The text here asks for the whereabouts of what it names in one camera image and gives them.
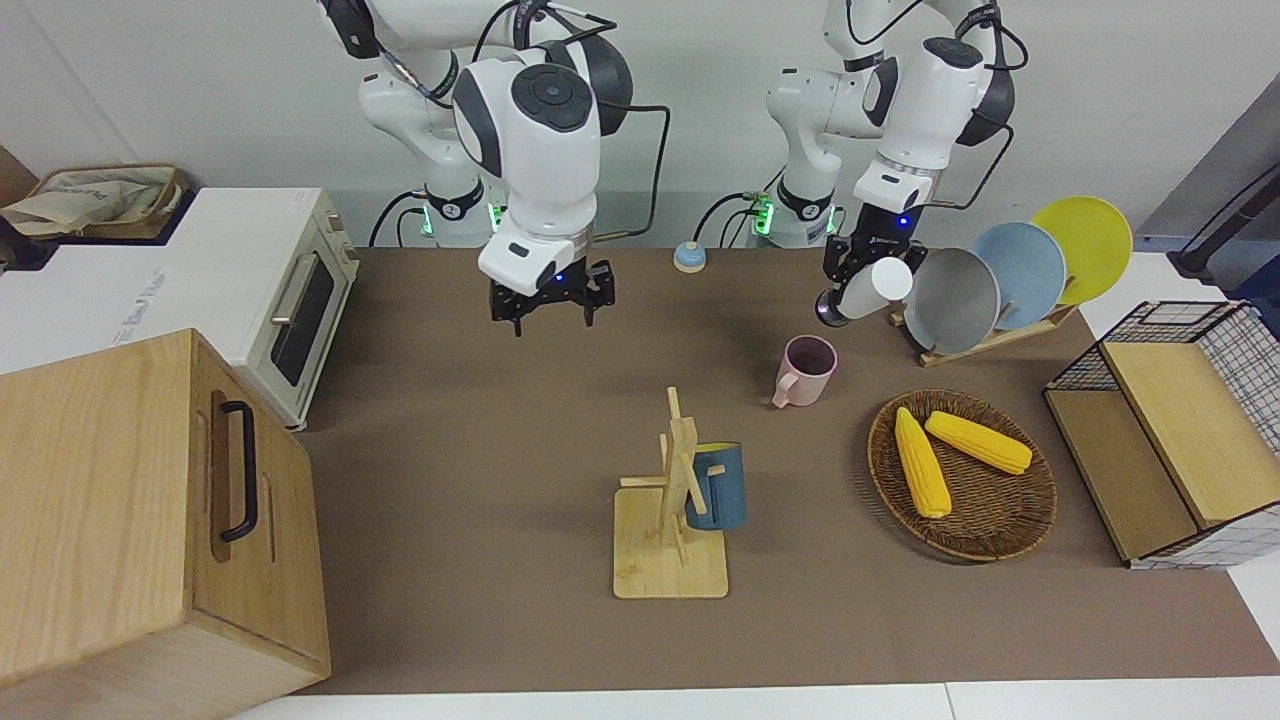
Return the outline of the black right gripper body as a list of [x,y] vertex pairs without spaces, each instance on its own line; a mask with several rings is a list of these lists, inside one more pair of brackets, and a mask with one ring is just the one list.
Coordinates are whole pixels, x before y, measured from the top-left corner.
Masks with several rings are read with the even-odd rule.
[[581,306],[582,300],[582,272],[586,260],[572,263],[562,272],[554,274],[532,297],[532,309],[541,305],[571,301]]

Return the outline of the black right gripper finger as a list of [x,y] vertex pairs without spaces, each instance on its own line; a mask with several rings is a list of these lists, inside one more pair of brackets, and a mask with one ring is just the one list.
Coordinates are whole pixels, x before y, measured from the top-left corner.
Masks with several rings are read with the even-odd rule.
[[614,273],[611,263],[600,260],[586,266],[582,272],[581,300],[585,327],[593,327],[596,311],[614,302]]
[[522,318],[531,311],[532,297],[521,295],[498,282],[492,282],[489,305],[494,322],[511,323],[517,338],[524,334]]

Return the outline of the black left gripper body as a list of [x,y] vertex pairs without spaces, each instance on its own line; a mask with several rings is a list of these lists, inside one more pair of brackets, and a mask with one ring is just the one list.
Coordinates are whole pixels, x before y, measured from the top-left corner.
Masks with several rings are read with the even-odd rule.
[[918,223],[918,208],[893,213],[864,202],[851,240],[858,258],[868,258],[869,243],[910,243]]

